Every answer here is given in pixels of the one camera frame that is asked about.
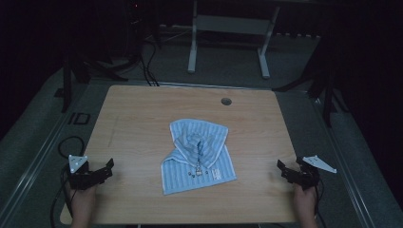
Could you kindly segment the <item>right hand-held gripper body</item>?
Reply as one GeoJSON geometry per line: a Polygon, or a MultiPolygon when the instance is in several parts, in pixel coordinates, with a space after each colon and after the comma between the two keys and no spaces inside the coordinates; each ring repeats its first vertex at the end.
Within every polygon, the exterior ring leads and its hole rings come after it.
{"type": "Polygon", "coordinates": [[[300,185],[303,190],[318,185],[320,181],[319,169],[333,174],[337,173],[335,168],[319,156],[297,157],[297,164],[299,165],[298,171],[287,168],[285,174],[292,176],[293,183],[300,185]]]}

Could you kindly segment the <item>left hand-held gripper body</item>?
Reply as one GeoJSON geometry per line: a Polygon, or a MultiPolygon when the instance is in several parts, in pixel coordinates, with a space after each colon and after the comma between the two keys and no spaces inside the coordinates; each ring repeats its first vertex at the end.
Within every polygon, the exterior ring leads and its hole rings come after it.
{"type": "Polygon", "coordinates": [[[86,190],[97,184],[105,182],[106,166],[96,171],[89,170],[88,156],[68,156],[67,179],[72,189],[86,190]]]}

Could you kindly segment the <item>blue striped towel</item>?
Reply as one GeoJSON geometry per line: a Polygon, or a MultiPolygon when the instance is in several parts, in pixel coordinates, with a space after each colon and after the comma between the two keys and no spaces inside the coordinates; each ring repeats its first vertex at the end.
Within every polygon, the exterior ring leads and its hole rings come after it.
{"type": "Polygon", "coordinates": [[[235,181],[226,139],[229,129],[203,120],[181,119],[169,125],[174,145],[161,164],[165,195],[235,181]]]}

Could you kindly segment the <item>person's left hand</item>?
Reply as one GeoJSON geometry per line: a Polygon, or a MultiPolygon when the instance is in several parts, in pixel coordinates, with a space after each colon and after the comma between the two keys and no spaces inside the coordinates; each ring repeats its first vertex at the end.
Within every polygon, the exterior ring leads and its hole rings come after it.
{"type": "Polygon", "coordinates": [[[74,220],[91,220],[96,202],[96,186],[86,190],[72,189],[67,187],[72,218],[74,220]]]}

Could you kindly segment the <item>person's right hand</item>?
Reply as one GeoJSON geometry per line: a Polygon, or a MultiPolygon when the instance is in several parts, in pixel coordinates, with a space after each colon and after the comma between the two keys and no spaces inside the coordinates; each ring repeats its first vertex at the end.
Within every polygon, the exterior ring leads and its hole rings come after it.
{"type": "Polygon", "coordinates": [[[315,187],[303,190],[294,184],[294,208],[300,221],[314,219],[316,215],[317,191],[315,187]]]}

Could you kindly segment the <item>black metal stand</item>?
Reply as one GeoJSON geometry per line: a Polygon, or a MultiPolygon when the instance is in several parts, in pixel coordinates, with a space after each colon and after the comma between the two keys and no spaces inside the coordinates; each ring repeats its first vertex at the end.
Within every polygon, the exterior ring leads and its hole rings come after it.
{"type": "Polygon", "coordinates": [[[348,109],[340,102],[334,93],[336,70],[337,67],[333,64],[323,64],[318,66],[308,64],[303,69],[302,74],[298,79],[287,85],[273,88],[273,91],[286,92],[296,86],[300,86],[308,81],[311,81],[312,83],[307,90],[307,94],[312,99],[318,99],[321,94],[324,94],[322,119],[327,127],[332,127],[331,111],[333,99],[336,99],[342,110],[345,112],[348,111],[348,109]]]}
{"type": "Polygon", "coordinates": [[[63,88],[61,90],[61,96],[63,98],[62,112],[65,113],[72,100],[72,81],[71,75],[74,75],[78,83],[86,84],[90,80],[87,67],[92,67],[101,74],[105,75],[115,81],[126,82],[126,78],[118,76],[111,69],[102,66],[95,60],[91,60],[89,57],[78,54],[66,54],[63,61],[63,88]]]}

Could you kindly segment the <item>white metal desk frame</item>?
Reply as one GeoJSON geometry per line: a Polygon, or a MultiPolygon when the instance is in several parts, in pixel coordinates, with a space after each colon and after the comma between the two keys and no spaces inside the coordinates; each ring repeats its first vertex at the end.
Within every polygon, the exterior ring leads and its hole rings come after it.
{"type": "Polygon", "coordinates": [[[197,34],[199,31],[228,32],[239,34],[263,35],[264,43],[257,49],[261,77],[270,78],[269,66],[266,60],[266,52],[274,27],[278,19],[280,7],[275,7],[270,19],[249,19],[239,17],[215,16],[198,13],[198,0],[193,0],[192,9],[192,39],[188,60],[188,73],[196,71],[197,63],[197,34]]]}

